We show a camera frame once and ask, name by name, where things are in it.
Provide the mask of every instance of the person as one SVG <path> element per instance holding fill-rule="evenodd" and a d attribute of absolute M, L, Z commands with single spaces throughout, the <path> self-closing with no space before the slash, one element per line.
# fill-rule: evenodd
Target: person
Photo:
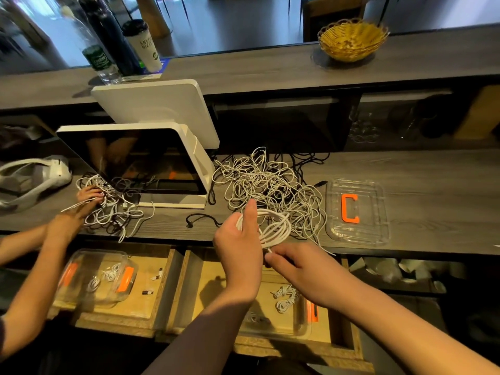
<path fill-rule="evenodd" d="M 500 374 L 500 367 L 363 283 L 313 243 L 281 243 L 263 255 L 254 200 L 245 207 L 242 231 L 235 226 L 239 217 L 232 214 L 214 236 L 226 288 L 143 375 L 220 374 L 259 291 L 263 260 L 305 298 L 365 330 L 413 374 Z"/>
<path fill-rule="evenodd" d="M 25 347 L 43 328 L 58 286 L 66 248 L 85 218 L 103 200 L 102 191 L 94 187 L 86 187 L 77 194 L 79 202 L 91 198 L 95 200 L 56 215 L 48 224 L 8 235 L 0 241 L 0 266 L 41 246 L 32 270 L 7 312 L 0 317 L 0 360 Z"/>

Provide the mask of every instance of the open drawer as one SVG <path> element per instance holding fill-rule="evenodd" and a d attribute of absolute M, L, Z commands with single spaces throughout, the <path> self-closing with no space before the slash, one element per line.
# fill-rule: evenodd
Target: open drawer
<path fill-rule="evenodd" d="M 286 279 L 263 267 L 263 282 L 250 311 L 264 323 L 243 321 L 236 338 L 236 353 L 258 357 L 287 357 L 307 363 L 373 372 L 363 360 L 359 330 L 334 310 L 317 307 L 317 321 L 308 314 L 309 303 L 298 296 L 283 314 L 272 293 Z M 224 271 L 212 248 L 191 247 L 184 255 L 176 294 L 165 327 L 157 340 L 171 342 L 223 290 Z"/>
<path fill-rule="evenodd" d="M 49 315 L 70 311 L 76 327 L 111 333 L 151 338 L 157 330 L 163 330 L 170 314 L 183 256 L 170 245 L 93 242 L 89 247 L 128 254 L 128 259 L 137 265 L 137 275 L 129 295 L 110 305 L 96 305 L 86 300 L 75 306 L 56 300 Z"/>

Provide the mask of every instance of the gray wood countertop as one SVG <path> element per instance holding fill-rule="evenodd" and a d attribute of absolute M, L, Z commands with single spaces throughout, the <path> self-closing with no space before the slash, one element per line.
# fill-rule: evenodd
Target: gray wood countertop
<path fill-rule="evenodd" d="M 203 94 L 500 74 L 500 25 L 389 37 L 360 66 L 326 66 L 317 44 L 173 58 L 161 80 L 195 79 Z M 91 68 L 0 77 L 0 109 L 95 102 Z"/>
<path fill-rule="evenodd" d="M 500 149 L 472 151 L 392 151 L 333 153 L 324 165 L 303 167 L 307 183 L 346 178 L 378 182 L 385 193 L 390 241 L 357 246 L 320 233 L 322 246 L 375 250 L 500 254 Z M 205 210 L 157 208 L 135 238 L 211 241 L 216 230 L 204 218 L 187 228 L 189 214 L 206 213 L 222 222 L 230 214 L 226 186 L 216 186 L 216 205 Z M 48 222 L 75 202 L 70 185 L 26 211 L 0 216 L 0 229 L 19 231 Z M 144 208 L 148 216 L 151 208 Z M 104 230 L 95 232 L 106 235 Z"/>

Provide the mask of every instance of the white headset strap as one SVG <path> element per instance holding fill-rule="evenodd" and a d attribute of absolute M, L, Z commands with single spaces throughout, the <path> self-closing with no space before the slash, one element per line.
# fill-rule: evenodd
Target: white headset strap
<path fill-rule="evenodd" d="M 37 158 L 17 160 L 17 161 L 14 161 L 14 162 L 10 162 L 10 163 L 4 164 L 2 167 L 0 167 L 0 172 L 2 172 L 3 170 L 7 170 L 8 168 L 18 166 L 18 165 L 32 164 L 32 163 L 43 164 L 43 165 L 49 166 L 49 165 L 51 165 L 51 160 L 37 159 Z M 17 204 L 20 201 L 24 200 L 25 198 L 29 198 L 29 197 L 31 197 L 33 195 L 37 195 L 37 194 L 45 191 L 50 186 L 51 186 L 50 182 L 43 182 L 42 184 L 40 184 L 40 185 L 36 186 L 35 188 L 31 189 L 30 191 L 28 191 L 24 195 L 22 195 L 22 196 L 20 196 L 20 197 L 18 197 L 16 199 L 14 199 L 14 200 L 12 200 L 12 201 L 9 201 L 9 202 L 0 201 L 0 204 L 1 205 L 10 205 L 10 204 L 14 204 L 14 203 Z"/>

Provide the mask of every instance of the yellow basket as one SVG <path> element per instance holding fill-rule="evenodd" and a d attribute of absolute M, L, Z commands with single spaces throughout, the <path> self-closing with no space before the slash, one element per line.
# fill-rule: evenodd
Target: yellow basket
<path fill-rule="evenodd" d="M 335 60 L 356 62 L 375 52 L 389 36 L 387 27 L 377 27 L 360 18 L 341 19 L 317 34 L 321 49 Z"/>

